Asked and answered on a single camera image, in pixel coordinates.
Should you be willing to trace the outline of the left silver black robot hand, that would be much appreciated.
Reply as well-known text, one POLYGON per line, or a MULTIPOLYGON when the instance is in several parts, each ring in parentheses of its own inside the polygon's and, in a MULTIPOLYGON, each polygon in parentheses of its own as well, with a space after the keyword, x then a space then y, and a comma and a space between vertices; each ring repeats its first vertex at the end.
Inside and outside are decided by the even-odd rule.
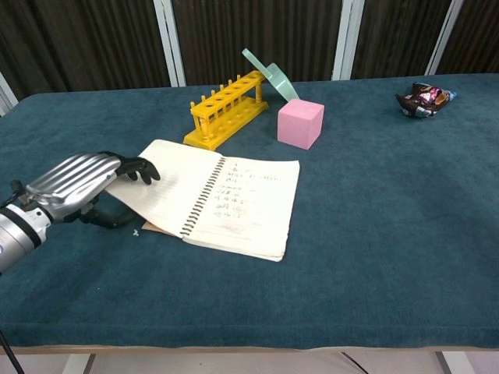
POLYGON ((119 228, 136 214, 131 210, 113 216, 95 208, 100 194, 117 177, 128 175, 150 185, 161 179, 157 168, 142 157, 124 157, 110 151, 78 153, 56 165, 26 186, 26 207, 40 207, 53 223, 78 219, 103 228, 119 228))

